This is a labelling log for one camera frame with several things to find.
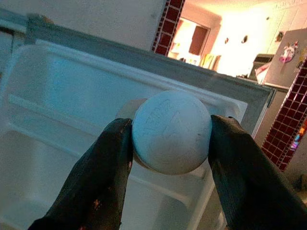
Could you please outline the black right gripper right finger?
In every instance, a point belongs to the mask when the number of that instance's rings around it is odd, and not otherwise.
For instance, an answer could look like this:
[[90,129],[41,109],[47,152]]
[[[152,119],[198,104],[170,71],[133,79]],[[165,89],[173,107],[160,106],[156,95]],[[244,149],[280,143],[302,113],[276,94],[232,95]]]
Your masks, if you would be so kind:
[[209,165],[229,230],[307,230],[307,206],[252,136],[212,115]]

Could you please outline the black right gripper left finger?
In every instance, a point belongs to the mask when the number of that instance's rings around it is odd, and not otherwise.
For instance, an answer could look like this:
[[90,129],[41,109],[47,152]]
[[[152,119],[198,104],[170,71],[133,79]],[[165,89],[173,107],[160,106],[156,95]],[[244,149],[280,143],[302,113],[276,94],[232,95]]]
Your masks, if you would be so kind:
[[133,148],[129,118],[109,123],[28,230],[119,230]]

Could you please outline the white plastic bottle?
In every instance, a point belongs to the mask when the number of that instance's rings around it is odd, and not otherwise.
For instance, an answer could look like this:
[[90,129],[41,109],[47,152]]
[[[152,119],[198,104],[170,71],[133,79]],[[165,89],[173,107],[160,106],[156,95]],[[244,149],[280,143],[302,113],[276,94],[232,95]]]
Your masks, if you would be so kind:
[[207,159],[212,130],[208,108],[186,92],[163,91],[126,102],[117,118],[132,119],[135,160],[154,172],[179,175]]

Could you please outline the white fridge door shelf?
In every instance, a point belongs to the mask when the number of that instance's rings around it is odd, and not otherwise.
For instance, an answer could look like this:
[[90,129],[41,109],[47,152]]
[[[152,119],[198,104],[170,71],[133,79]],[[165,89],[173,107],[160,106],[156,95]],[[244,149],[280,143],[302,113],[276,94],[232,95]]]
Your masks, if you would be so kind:
[[[1,228],[27,230],[43,217],[95,139],[76,129],[0,134]],[[197,173],[169,176],[134,162],[120,230],[196,230],[213,187],[207,165]]]

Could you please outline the white fridge door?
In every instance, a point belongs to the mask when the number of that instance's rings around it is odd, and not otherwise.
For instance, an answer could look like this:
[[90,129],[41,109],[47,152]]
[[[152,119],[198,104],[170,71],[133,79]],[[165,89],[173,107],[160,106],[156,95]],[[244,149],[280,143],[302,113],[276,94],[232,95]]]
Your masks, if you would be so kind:
[[274,91],[32,16],[0,78],[0,134],[18,128],[100,135],[130,100],[163,91],[200,99],[255,135]]

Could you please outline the grey fridge with magnets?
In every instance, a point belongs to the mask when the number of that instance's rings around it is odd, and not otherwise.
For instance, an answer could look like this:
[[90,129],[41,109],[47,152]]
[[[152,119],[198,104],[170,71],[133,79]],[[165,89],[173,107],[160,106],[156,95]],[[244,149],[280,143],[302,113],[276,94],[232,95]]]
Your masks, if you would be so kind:
[[[280,62],[279,57],[283,53],[283,48],[295,41],[298,41],[298,48],[293,59],[285,64]],[[287,31],[271,61],[263,83],[268,86],[290,88],[306,58],[307,28]]]

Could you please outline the pink unicorn magnet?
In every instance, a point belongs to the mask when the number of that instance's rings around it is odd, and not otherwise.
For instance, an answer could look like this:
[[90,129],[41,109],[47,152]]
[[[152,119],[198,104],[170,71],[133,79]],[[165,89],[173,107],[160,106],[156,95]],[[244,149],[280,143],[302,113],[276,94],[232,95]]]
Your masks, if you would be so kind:
[[279,61],[284,64],[290,62],[295,56],[295,51],[297,48],[298,48],[298,41],[295,41],[293,44],[288,43],[283,48],[283,53],[279,57]]

